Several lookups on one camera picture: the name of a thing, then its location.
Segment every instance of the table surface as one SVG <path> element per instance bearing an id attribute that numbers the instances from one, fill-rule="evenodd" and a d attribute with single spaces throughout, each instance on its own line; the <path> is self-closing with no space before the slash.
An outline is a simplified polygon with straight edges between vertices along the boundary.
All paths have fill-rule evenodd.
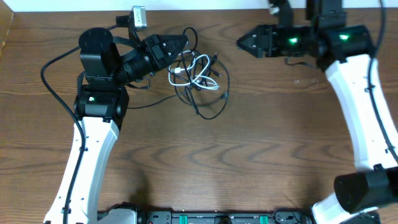
<path id="1" fill-rule="evenodd" d="M 296 24 L 308 24 L 303 10 L 295 12 Z M 366 24 L 377 37 L 379 10 L 348 12 L 349 25 Z M 388 12 L 379 71 L 396 122 L 398 10 Z M 16 14 L 0 59 L 1 223 L 40 223 L 69 156 L 73 123 L 43 86 L 41 67 L 75 47 L 83 31 L 111 26 L 115 16 L 125 14 Z M 198 49 L 217 51 L 227 66 L 231 97 L 213 121 L 201 119 L 178 99 L 128 111 L 109 157 L 99 209 L 123 201 L 174 210 L 303 208 L 332 193 L 337 175 L 355 172 L 349 132 L 325 74 L 286 66 L 282 58 L 256 59 L 236 47 L 236 40 L 256 25 L 277 22 L 267 10 L 149 11 L 147 21 L 141 37 L 196 28 Z M 127 37 L 127 29 L 113 33 Z M 47 70 L 48 82 L 70 106 L 82 70 L 77 53 Z M 173 92 L 160 72 L 150 90 L 129 90 L 130 106 Z M 383 223 L 398 223 L 397 206 L 380 213 Z"/>

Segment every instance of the connector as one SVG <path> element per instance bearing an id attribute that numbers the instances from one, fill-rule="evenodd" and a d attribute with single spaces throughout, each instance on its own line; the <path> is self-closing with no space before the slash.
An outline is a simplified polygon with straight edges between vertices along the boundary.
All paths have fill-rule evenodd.
<path id="1" fill-rule="evenodd" d="M 216 63 L 217 58 L 218 58 L 218 52 L 215 52 L 213 57 L 211 58 L 210 66 L 213 66 Z"/>
<path id="2" fill-rule="evenodd" d="M 180 68 L 180 67 L 174 68 L 174 69 L 172 69 L 172 73 L 178 74 L 178 73 L 180 73 L 180 72 L 183 71 L 183 70 L 184 70 L 184 68 Z"/>

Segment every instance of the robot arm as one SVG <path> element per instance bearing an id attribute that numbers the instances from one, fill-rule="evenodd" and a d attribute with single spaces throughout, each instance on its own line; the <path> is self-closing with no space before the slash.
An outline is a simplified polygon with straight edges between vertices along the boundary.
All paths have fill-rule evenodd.
<path id="1" fill-rule="evenodd" d="M 337 94 L 353 142 L 358 172 L 335 179 L 335 193 L 312 208 L 315 222 L 340 223 L 359 212 L 397 202 L 397 156 L 395 149 L 386 144 L 389 139 L 398 146 L 397 131 L 382 93 L 376 59 L 371 68 L 373 88 L 368 87 L 370 55 L 374 55 L 375 47 L 367 28 L 346 27 L 342 0 L 307 0 L 306 19 L 311 26 L 301 27 L 280 19 L 286 12 L 287 20 L 291 18 L 287 0 L 271 3 L 271 14 L 277 12 L 279 24 L 257 26 L 237 45 L 257 58 L 315 57 Z M 373 92 L 373 102 L 369 91 Z"/>
<path id="2" fill-rule="evenodd" d="M 317 223 L 341 223 L 358 216 L 359 212 L 368 213 L 378 209 L 371 206 L 375 203 L 388 204 L 396 200 L 392 190 L 394 187 L 391 186 L 393 183 L 390 183 L 389 179 L 392 178 L 393 167 L 397 167 L 398 164 L 386 150 L 386 142 L 380 132 L 367 92 L 369 61 L 367 54 L 348 57 L 346 63 L 336 61 L 326 70 L 326 77 L 343 109 L 353 142 L 354 164 L 360 173 L 336 178 L 336 193 L 312 207 Z M 373 63 L 371 72 L 377 108 L 389 138 L 396 146 L 398 135 L 382 93 L 377 60 Z M 382 166 L 389 171 L 373 171 L 375 166 Z"/>
<path id="3" fill-rule="evenodd" d="M 118 139 L 119 129 L 114 121 L 103 122 L 102 118 L 84 117 L 80 124 L 86 136 L 86 151 L 76 176 L 74 191 L 70 197 L 69 223 L 96 223 L 98 198 L 105 168 L 113 144 Z M 44 218 L 44 223 L 61 223 L 69 184 L 80 152 L 80 133 L 75 125 L 73 144 L 67 168 L 54 203 Z"/>
<path id="4" fill-rule="evenodd" d="M 80 132 L 75 125 L 67 168 L 44 223 L 97 222 L 98 197 L 106 164 L 129 103 L 124 86 L 169 66 L 188 42 L 186 35 L 157 34 L 141 41 L 136 31 L 146 27 L 144 7 L 134 6 L 129 16 L 117 17 L 116 24 L 129 29 L 130 39 L 113 37 L 104 28 L 92 28 L 79 38 L 80 59 L 88 85 L 78 85 L 75 116 L 86 144 L 82 149 Z M 119 55 L 116 43 L 134 47 L 134 50 Z M 118 217 L 118 221 L 113 220 L 113 216 Z M 135 218 L 134 211 L 120 210 L 102 219 L 101 223 L 129 223 L 128 220 Z"/>

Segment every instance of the green terminal block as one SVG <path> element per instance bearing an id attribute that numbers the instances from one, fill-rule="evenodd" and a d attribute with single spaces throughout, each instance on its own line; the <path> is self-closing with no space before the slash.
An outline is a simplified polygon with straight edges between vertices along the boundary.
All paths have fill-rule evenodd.
<path id="1" fill-rule="evenodd" d="M 188 215 L 180 215 L 180 224 L 188 224 Z"/>
<path id="2" fill-rule="evenodd" d="M 268 224 L 268 216 L 260 216 L 260 224 Z"/>

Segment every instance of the wire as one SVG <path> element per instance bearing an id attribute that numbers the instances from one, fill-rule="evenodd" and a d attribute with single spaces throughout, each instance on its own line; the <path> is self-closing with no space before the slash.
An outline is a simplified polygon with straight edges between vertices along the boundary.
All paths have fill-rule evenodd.
<path id="1" fill-rule="evenodd" d="M 217 56 L 215 54 L 215 56 L 210 59 L 208 55 L 201 54 L 199 51 L 196 50 L 196 47 L 198 45 L 198 34 L 196 32 L 196 30 L 192 27 L 187 27 L 185 28 L 185 30 L 183 31 L 183 35 L 185 35 L 187 30 L 192 30 L 193 33 L 195 34 L 195 45 L 192 49 L 190 50 L 182 50 L 181 53 L 179 54 L 181 56 L 180 60 L 175 60 L 173 63 L 171 63 L 166 70 L 169 73 L 169 82 L 171 85 L 174 86 L 174 90 L 175 90 L 175 95 L 172 96 L 168 96 L 156 103 L 152 103 L 150 105 L 146 105 L 146 106 L 139 106 L 139 107 L 128 107 L 128 109 L 141 109 L 141 108 L 148 108 L 150 106 L 154 106 L 157 105 L 165 100 L 168 100 L 170 98 L 173 98 L 175 96 L 177 96 L 183 103 L 185 103 L 186 105 L 192 106 L 193 109 L 196 111 L 197 115 L 201 116 L 203 119 L 215 119 L 217 116 L 219 116 L 224 109 L 226 108 L 226 105 L 228 104 L 228 99 L 229 99 L 229 73 L 228 73 L 228 69 L 225 67 L 224 64 L 222 64 L 218 59 Z M 192 55 L 192 59 L 188 60 L 186 57 L 184 58 L 184 54 L 187 53 L 191 53 Z M 187 78 L 184 78 L 180 75 L 176 74 L 176 69 L 171 69 L 171 65 L 177 63 L 176 68 L 178 68 L 178 72 L 181 72 L 181 70 L 185 71 L 185 74 L 187 75 Z M 183 63 L 184 68 L 179 68 L 178 66 Z M 214 69 L 211 68 L 211 66 L 214 63 L 218 63 L 220 64 L 223 68 L 224 71 L 226 72 L 226 77 L 227 77 L 227 91 L 224 92 L 218 99 L 213 100 L 209 103 L 205 103 L 205 104 L 197 104 L 195 102 L 195 99 L 193 98 L 192 95 L 192 87 L 195 87 L 196 90 L 200 91 L 201 89 L 211 89 L 214 88 L 216 86 L 218 86 L 215 82 L 214 79 L 210 78 L 211 74 L 214 74 L 217 77 L 221 77 L 221 75 L 215 71 Z M 196 71 L 197 71 L 197 67 L 198 65 L 201 66 L 202 70 L 201 72 L 196 75 Z M 176 79 L 181 79 L 183 80 L 185 83 L 184 84 L 179 84 L 176 83 Z M 184 91 L 183 92 L 178 92 L 177 88 L 178 87 L 184 87 Z M 214 116 L 207 118 L 205 116 L 203 116 L 200 112 L 199 112 L 199 107 L 206 107 L 206 106 L 211 106 L 217 102 L 219 102 L 220 100 L 225 100 L 225 103 L 223 105 L 223 107 L 220 109 L 220 111 L 215 114 Z"/>
<path id="2" fill-rule="evenodd" d="M 296 222 L 297 223 L 301 223 L 301 221 L 296 217 L 296 214 L 293 212 L 293 210 L 291 210 L 290 208 L 278 208 L 277 210 L 275 210 L 273 213 L 272 213 L 272 216 L 271 216 L 271 218 L 273 218 L 274 220 L 275 220 L 275 222 L 276 222 L 276 224 L 281 224 L 279 221 L 277 221 L 277 219 L 276 219 L 276 213 L 278 212 L 278 211 L 280 211 L 280 210 L 287 210 L 288 212 L 291 212 L 292 214 L 293 214 L 293 217 L 296 219 Z"/>
<path id="3" fill-rule="evenodd" d="M 108 30 L 112 30 L 112 29 L 114 29 L 114 28 L 116 28 L 116 25 L 109 27 Z M 46 79 L 45 79 L 45 77 L 44 77 L 44 73 L 45 73 L 45 70 L 47 69 L 48 66 L 50 66 L 50 65 L 53 64 L 54 62 L 56 62 L 56 61 L 58 61 L 58 60 L 60 60 L 60 59 L 62 59 L 62 58 L 64 58 L 64 57 L 66 57 L 66 56 L 68 56 L 68 55 L 74 53 L 75 51 L 77 51 L 77 50 L 79 50 L 79 49 L 80 49 L 79 46 L 78 46 L 78 47 L 75 47 L 74 49 L 71 49 L 71 50 L 69 50 L 68 52 L 66 52 L 66 53 L 64 53 L 64 54 L 62 54 L 62 55 L 60 55 L 60 56 L 58 56 L 58 57 L 52 59 L 51 61 L 47 62 L 47 63 L 42 67 L 41 72 L 40 72 L 40 77 L 41 77 L 41 79 L 42 79 L 42 82 L 43 82 L 44 86 L 45 86 L 45 87 L 47 88 L 47 90 L 54 96 L 54 98 L 65 108 L 65 110 L 68 112 L 68 114 L 72 117 L 73 121 L 75 122 L 75 124 L 76 124 L 76 126 L 77 126 L 77 128 L 78 128 L 78 130 L 79 130 L 80 138 L 81 138 L 80 153 L 79 153 L 79 156 L 78 156 L 78 159 L 77 159 L 77 162 L 76 162 L 75 170 L 73 171 L 72 178 L 71 178 L 71 180 L 70 180 L 70 184 L 69 184 L 67 196 L 66 196 L 66 199 L 65 199 L 65 206 L 62 208 L 62 212 L 63 212 L 63 223 L 64 223 L 64 224 L 67 224 L 67 223 L 68 223 L 68 214 L 69 214 L 69 211 L 70 211 L 70 208 L 69 208 L 70 197 L 71 197 L 71 195 L 72 195 L 73 186 L 75 185 L 75 181 L 76 181 L 77 173 L 78 173 L 78 171 L 79 171 L 79 167 L 80 167 L 80 164 L 81 164 L 81 160 L 83 159 L 83 153 L 84 153 L 84 151 L 85 151 L 85 149 L 86 149 L 86 147 L 85 147 L 85 146 L 86 146 L 86 137 L 85 137 L 83 128 L 81 127 L 81 125 L 80 125 L 79 121 L 77 120 L 75 114 L 74 114 L 73 111 L 68 107 L 68 105 L 60 98 L 60 96 L 51 88 L 51 86 L 47 83 L 47 81 L 46 81 Z"/>
<path id="4" fill-rule="evenodd" d="M 176 97 L 176 96 L 181 95 L 181 94 L 184 94 L 184 93 L 186 93 L 186 92 L 187 92 L 187 91 L 182 92 L 182 93 L 179 93 L 179 94 L 175 94 L 175 95 L 168 96 L 168 97 L 166 97 L 166 98 L 164 98 L 164 99 L 162 99 L 162 100 L 159 100 L 159 101 L 156 102 L 156 103 L 152 103 L 152 104 L 149 104 L 149 105 L 146 105 L 146 106 L 127 107 L 127 109 L 143 109 L 143 108 L 148 108 L 148 107 L 150 107 L 150 106 L 155 106 L 155 105 L 158 105 L 159 103 L 161 103 L 161 102 L 163 102 L 163 101 L 165 101 L 165 100 L 168 100 L 168 99 L 170 99 L 170 98 Z"/>
<path id="5" fill-rule="evenodd" d="M 127 84 L 126 86 L 129 88 L 137 89 L 137 90 L 147 90 L 150 88 L 150 78 L 149 77 L 144 77 L 144 79 L 148 80 L 148 85 L 146 86 L 135 86 L 133 84 Z"/>
<path id="6" fill-rule="evenodd" d="M 285 58 L 285 64 L 288 66 L 296 66 L 296 65 L 304 65 L 310 68 L 315 68 L 315 66 L 311 65 L 308 62 L 296 62 L 296 63 L 290 63 L 290 57 Z"/>
<path id="7" fill-rule="evenodd" d="M 191 49 L 191 51 L 192 51 L 192 52 L 195 52 L 195 53 L 197 53 L 197 54 L 200 54 L 200 52 L 196 50 L 196 47 L 197 47 L 197 45 L 198 45 L 198 33 L 196 32 L 196 30 L 195 30 L 194 28 L 192 28 L 192 27 L 187 27 L 187 28 L 185 28 L 184 31 L 182 32 L 182 35 L 185 35 L 185 33 L 186 33 L 187 30 L 192 30 L 193 33 L 195 34 L 195 46 L 194 46 L 194 48 Z M 187 67 L 187 64 L 185 63 L 185 59 L 184 59 L 183 50 L 181 51 L 181 62 L 182 62 L 182 64 L 183 64 L 185 73 L 187 74 L 187 77 L 188 77 L 188 80 L 189 80 L 189 83 L 190 83 L 190 84 L 189 84 L 189 86 L 185 86 L 185 91 L 188 90 L 188 93 L 189 93 L 189 94 L 187 93 L 186 95 L 184 95 L 186 101 L 183 100 L 180 96 L 179 96 L 179 98 L 180 98 L 180 100 L 181 100 L 182 102 L 184 102 L 185 104 L 191 105 L 192 108 L 196 111 L 197 115 L 199 115 L 199 116 L 201 116 L 203 119 L 207 119 L 207 120 L 215 119 L 217 116 L 219 116 L 219 115 L 224 111 L 226 105 L 228 104 L 228 100 L 229 100 L 229 72 L 228 72 L 228 69 L 227 69 L 227 68 L 225 67 L 225 65 L 224 65 L 223 63 L 221 63 L 216 57 L 213 57 L 212 60 L 214 60 L 214 63 L 215 63 L 215 62 L 219 63 L 219 64 L 224 68 L 224 70 L 225 70 L 225 72 L 226 72 L 228 84 L 227 84 L 227 92 L 223 94 L 224 97 L 223 97 L 223 95 L 220 97 L 221 100 L 225 100 L 225 103 L 224 103 L 223 107 L 220 109 L 220 111 L 219 111 L 217 114 L 215 114 L 214 116 L 208 118 L 208 117 L 206 117 L 206 116 L 203 116 L 203 115 L 200 113 L 200 111 L 199 111 L 199 109 L 198 109 L 198 105 L 196 104 L 195 99 L 194 99 L 194 97 L 193 97 L 193 95 L 192 95 L 192 84 L 193 84 L 193 83 L 192 83 L 191 73 L 190 73 L 192 70 L 188 71 L 188 67 Z"/>
<path id="8" fill-rule="evenodd" d="M 203 89 L 206 89 L 206 90 L 217 90 L 217 89 L 220 87 L 220 86 L 217 84 L 217 82 L 216 82 L 214 79 L 212 79 L 212 78 L 210 78 L 210 77 L 208 77 L 208 76 L 206 76 L 206 75 L 203 75 L 203 73 L 207 72 L 207 69 L 208 69 L 208 67 L 210 66 L 210 58 L 209 58 L 209 56 L 208 56 L 207 54 L 202 54 L 202 55 L 199 55 L 199 56 L 196 57 L 196 56 L 195 56 L 195 52 L 194 52 L 194 51 L 191 51 L 191 50 L 183 51 L 183 54 L 186 54 L 186 53 L 191 53 L 191 54 L 192 54 L 192 57 L 193 57 L 193 62 L 188 66 L 187 70 L 191 70 L 191 69 L 193 69 L 193 68 L 196 69 L 196 67 L 197 67 L 197 62 L 199 61 L 200 58 L 205 58 L 205 59 L 207 59 L 207 60 L 206 60 L 206 65 L 202 68 L 202 70 L 201 70 L 201 72 L 199 73 L 199 75 L 196 76 L 196 77 L 192 80 L 192 83 L 195 84 L 197 87 L 200 87 L 200 88 L 203 88 Z M 171 85 L 173 85 L 173 86 L 187 86 L 187 85 L 190 85 L 190 82 L 181 83 L 181 84 L 173 83 L 173 82 L 171 81 L 171 75 L 172 75 L 172 73 L 174 73 L 174 74 L 180 73 L 182 69 L 179 68 L 179 67 L 177 67 L 177 68 L 175 68 L 175 69 L 173 69 L 173 70 L 170 71 L 170 68 L 171 68 L 171 65 L 169 66 L 169 69 L 168 69 L 168 71 L 169 71 L 169 83 L 170 83 Z"/>
<path id="9" fill-rule="evenodd" d="M 380 28 L 380 31 L 379 31 L 379 38 L 377 40 L 376 48 L 374 49 L 374 52 L 371 55 L 371 61 L 369 63 L 369 68 L 368 68 L 368 90 L 369 90 L 369 95 L 370 95 L 370 98 L 371 98 L 374 114 L 376 116 L 377 122 L 379 123 L 381 133 L 382 133 L 382 135 L 384 137 L 384 140 L 386 141 L 388 150 L 391 152 L 393 158 L 398 163 L 398 156 L 397 156 L 397 154 L 396 154 L 396 152 L 394 150 L 395 147 L 391 144 L 389 136 L 387 134 L 387 131 L 384 128 L 383 122 L 382 122 L 380 114 L 379 114 L 379 110 L 377 109 L 376 100 L 374 99 L 374 95 L 373 95 L 373 89 L 375 87 L 372 84 L 372 78 L 371 78 L 373 61 L 377 57 L 377 53 L 379 52 L 380 46 L 382 44 L 382 41 L 383 41 L 383 38 L 384 38 L 384 33 L 386 31 L 386 20 L 387 20 L 387 15 L 386 15 L 387 12 L 386 12 L 386 8 L 384 7 L 384 2 L 383 2 L 383 0 L 379 0 L 379 2 L 380 2 L 380 8 L 381 8 L 381 28 Z"/>

